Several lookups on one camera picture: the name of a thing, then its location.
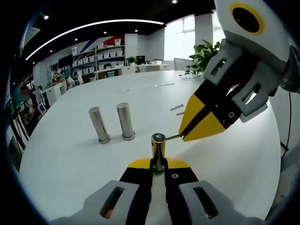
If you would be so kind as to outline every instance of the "gray gripper bracket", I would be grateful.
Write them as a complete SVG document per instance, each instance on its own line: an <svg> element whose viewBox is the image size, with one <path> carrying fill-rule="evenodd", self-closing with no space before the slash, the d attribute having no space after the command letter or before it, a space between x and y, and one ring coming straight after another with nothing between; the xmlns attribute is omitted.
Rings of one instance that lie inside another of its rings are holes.
<svg viewBox="0 0 300 225"><path fill-rule="evenodd" d="M90 195L83 208L70 217L62 217L51 225L125 225L130 205L139 185L112 180ZM103 216L105 209L116 202L110 219Z"/></svg>
<svg viewBox="0 0 300 225"><path fill-rule="evenodd" d="M256 70L246 86L232 100L240 108L244 116L249 116L267 104L269 95L283 81L283 76L269 67L264 61L259 61ZM256 96L247 103L248 96L254 90L259 90Z"/></svg>
<svg viewBox="0 0 300 225"><path fill-rule="evenodd" d="M211 58L208 63L203 77L215 85L218 85L226 71L231 67L232 64L242 55L242 48L230 41L223 39L221 41L220 50L214 57ZM223 66L216 70L219 62L224 62Z"/></svg>
<svg viewBox="0 0 300 225"><path fill-rule="evenodd" d="M233 202L206 181L179 185L193 225L263 225L264 221L242 215Z"/></svg>
<svg viewBox="0 0 300 225"><path fill-rule="evenodd" d="M207 65L203 75L204 78L213 84L218 85L226 71L242 56L242 54L243 49L240 46L223 39L219 52ZM220 62L223 62L224 64L221 68L218 68ZM266 62L260 60L249 82L232 98L232 101L239 107L244 117L250 116L257 110L266 106L270 93L273 92L282 81L282 74L274 70L272 66L269 66ZM258 93L250 102L248 102L254 90L258 90Z"/></svg>

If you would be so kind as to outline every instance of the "blue stripe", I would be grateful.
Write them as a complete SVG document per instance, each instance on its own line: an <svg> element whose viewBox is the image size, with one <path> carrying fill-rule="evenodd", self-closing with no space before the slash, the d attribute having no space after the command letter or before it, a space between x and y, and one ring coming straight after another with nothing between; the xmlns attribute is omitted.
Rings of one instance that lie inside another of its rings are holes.
<svg viewBox="0 0 300 225"><path fill-rule="evenodd" d="M83 53L88 47L90 47L91 44L93 44L98 38L92 39L90 40L85 47L83 47L83 49L80 51L80 53Z"/></svg>

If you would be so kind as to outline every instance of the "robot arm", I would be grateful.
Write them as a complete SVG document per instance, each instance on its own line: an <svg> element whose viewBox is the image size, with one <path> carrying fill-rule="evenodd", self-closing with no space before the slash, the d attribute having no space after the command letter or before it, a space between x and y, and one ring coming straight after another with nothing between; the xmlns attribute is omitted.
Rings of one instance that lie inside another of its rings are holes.
<svg viewBox="0 0 300 225"><path fill-rule="evenodd" d="M300 56L294 46L290 46L290 58L282 84L283 89L300 94Z"/></svg>
<svg viewBox="0 0 300 225"><path fill-rule="evenodd" d="M215 3L226 39L187 104L179 129L184 141L224 132L238 118L251 119L284 77L289 79L288 34L271 9L262 0Z"/></svg>

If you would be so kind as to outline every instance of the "metal rod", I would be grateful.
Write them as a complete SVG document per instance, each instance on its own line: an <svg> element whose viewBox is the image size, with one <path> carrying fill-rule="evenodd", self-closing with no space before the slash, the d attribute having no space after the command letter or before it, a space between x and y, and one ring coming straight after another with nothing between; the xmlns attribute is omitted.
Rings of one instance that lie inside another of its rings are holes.
<svg viewBox="0 0 300 225"><path fill-rule="evenodd" d="M106 131L99 107L91 108L89 114L98 135L99 142L101 144L109 143L111 137Z"/></svg>
<svg viewBox="0 0 300 225"><path fill-rule="evenodd" d="M179 106L177 106L177 107L174 107L174 108L170 109L170 111L173 111L174 109L178 109L178 108L180 108L180 107L183 107L183 104L181 104L181 105L179 105Z"/></svg>
<svg viewBox="0 0 300 225"><path fill-rule="evenodd" d="M169 141L169 140L172 140L172 139L175 139L175 138L178 138L178 137L182 137L182 135L181 135L181 134L179 134L179 135L174 135L174 136L171 136L171 137L166 138L165 140L166 140L166 141Z"/></svg>
<svg viewBox="0 0 300 225"><path fill-rule="evenodd" d="M165 136L163 134L154 134L151 137L153 172L163 174L165 170Z"/></svg>
<svg viewBox="0 0 300 225"><path fill-rule="evenodd" d="M129 104L126 102L118 104L117 111L122 128L122 138L124 141L131 141L135 137L135 132L132 129Z"/></svg>

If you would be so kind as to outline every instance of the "window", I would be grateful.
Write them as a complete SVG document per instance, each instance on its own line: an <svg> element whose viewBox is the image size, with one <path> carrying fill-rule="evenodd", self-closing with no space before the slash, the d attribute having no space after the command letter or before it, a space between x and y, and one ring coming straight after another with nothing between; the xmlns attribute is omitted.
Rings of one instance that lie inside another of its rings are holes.
<svg viewBox="0 0 300 225"><path fill-rule="evenodd" d="M217 11L213 10L212 12L213 45L215 45L218 41L221 43L222 39L225 38L225 34L220 24Z"/></svg>
<svg viewBox="0 0 300 225"><path fill-rule="evenodd" d="M167 24L165 28L165 60L190 59L194 54L195 17L190 15Z"/></svg>

